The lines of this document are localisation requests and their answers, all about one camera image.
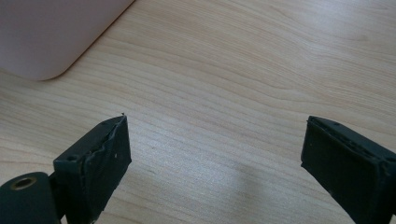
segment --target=wooden surface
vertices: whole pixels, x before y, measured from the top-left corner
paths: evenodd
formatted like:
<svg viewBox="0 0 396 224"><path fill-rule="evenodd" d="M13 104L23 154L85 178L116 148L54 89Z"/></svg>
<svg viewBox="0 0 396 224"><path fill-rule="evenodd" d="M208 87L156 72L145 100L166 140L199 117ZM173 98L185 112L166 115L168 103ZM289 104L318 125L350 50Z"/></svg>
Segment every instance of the wooden surface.
<svg viewBox="0 0 396 224"><path fill-rule="evenodd" d="M125 113L98 223L353 223L300 167L309 115L396 151L391 0L137 0L63 75L0 73L0 183Z"/></svg>

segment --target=wooden table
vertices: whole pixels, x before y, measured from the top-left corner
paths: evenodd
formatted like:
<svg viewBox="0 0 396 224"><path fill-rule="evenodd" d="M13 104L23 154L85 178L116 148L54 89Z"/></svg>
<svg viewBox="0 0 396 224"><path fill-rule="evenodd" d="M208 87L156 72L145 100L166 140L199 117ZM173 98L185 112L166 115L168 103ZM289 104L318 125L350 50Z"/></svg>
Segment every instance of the wooden table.
<svg viewBox="0 0 396 224"><path fill-rule="evenodd" d="M353 223L300 166L305 121L396 151L395 40L390 0L137 0L64 75L0 74L0 183L125 113L97 223Z"/></svg>

